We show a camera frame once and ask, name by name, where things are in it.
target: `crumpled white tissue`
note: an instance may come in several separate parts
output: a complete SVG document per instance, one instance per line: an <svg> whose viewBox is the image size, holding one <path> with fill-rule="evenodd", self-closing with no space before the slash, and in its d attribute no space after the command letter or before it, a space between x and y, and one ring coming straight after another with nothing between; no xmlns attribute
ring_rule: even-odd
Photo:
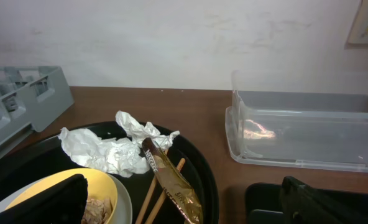
<svg viewBox="0 0 368 224"><path fill-rule="evenodd" d="M180 134L175 131L169 136L160 135L152 123L148 122L144 127L122 111L117 112L116 121L132 137L132 141L128 138L101 139L85 128L72 131L62 128L58 138L61 139L63 151L81 166L130 177L149 170L146 158L139 155L145 138L150 137L162 149L168 149L172 146L174 137Z"/></svg>
<svg viewBox="0 0 368 224"><path fill-rule="evenodd" d="M166 150L173 145L173 139L180 134L179 131L174 131L169 136L161 135L160 131L151 122L147 122L144 127L129 113L123 111L118 111L115 119L127 136L132 138L132 142L139 147L141 147L144 139L150 137L162 150Z"/></svg>

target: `wooden chopstick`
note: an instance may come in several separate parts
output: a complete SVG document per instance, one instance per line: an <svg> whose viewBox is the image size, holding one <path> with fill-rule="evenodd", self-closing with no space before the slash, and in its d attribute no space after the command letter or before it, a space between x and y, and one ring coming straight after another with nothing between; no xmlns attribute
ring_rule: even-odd
<svg viewBox="0 0 368 224"><path fill-rule="evenodd" d="M181 171L181 169L184 166L184 163L185 163L185 159L182 158L180 160L180 162L178 163L178 165L177 165L177 170L178 171ZM157 216L157 214L159 212L159 209L161 208L161 206L162 206L163 202L165 201L165 199L166 199L166 193L165 193L165 191L163 191L160 194L160 196L158 198L158 201L155 204L154 208L152 209L151 213L149 214L147 221L145 221L145 224L151 224L154 221L154 219Z"/></svg>
<svg viewBox="0 0 368 224"><path fill-rule="evenodd" d="M137 220L136 220L136 224L141 224L142 222L142 219L144 218L144 215L145 215L145 212L147 211L147 207L148 207L148 204L149 204L149 201L151 200L151 197L152 197L152 194L155 190L155 186L157 185L157 178L154 177L152 179L152 182L151 182L151 185L149 186L149 189L148 189L148 193L147 195L145 196L145 200L144 202L142 203L142 206L141 206L141 209L140 209L140 213L139 215L137 216Z"/></svg>

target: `gold wrapper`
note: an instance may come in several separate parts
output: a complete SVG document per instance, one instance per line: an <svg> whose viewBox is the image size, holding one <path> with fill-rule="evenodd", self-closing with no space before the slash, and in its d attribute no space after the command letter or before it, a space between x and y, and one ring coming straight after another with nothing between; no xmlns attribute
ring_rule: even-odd
<svg viewBox="0 0 368 224"><path fill-rule="evenodd" d="M155 146L151 138L146 138L142 142L142 150L144 150L145 157L159 184L177 206L187 223L202 224L203 213L200 201L194 189L177 171L170 159L159 147Z"/></svg>

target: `white wall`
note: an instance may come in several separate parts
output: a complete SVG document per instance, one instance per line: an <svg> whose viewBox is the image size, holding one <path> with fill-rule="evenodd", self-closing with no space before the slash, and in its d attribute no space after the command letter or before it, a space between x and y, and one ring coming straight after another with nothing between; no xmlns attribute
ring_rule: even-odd
<svg viewBox="0 0 368 224"><path fill-rule="evenodd" d="M368 70L368 49L344 48L359 1L0 0L0 65L204 89L230 89L235 69Z"/></svg>

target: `brown tabletop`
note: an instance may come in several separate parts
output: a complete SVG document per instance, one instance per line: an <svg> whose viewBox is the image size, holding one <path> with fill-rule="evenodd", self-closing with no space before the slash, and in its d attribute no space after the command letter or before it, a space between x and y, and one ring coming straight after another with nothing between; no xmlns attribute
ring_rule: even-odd
<svg viewBox="0 0 368 224"><path fill-rule="evenodd" d="M216 179L220 223L245 223L245 189L258 182L280 184L287 175L312 187L368 193L365 173L246 165L231 159L224 130L231 91L100 87L71 87L71 91L75 104L13 151L59 133L64 126L70 129L115 120L116 112L122 110L139 121L179 130L202 152Z"/></svg>

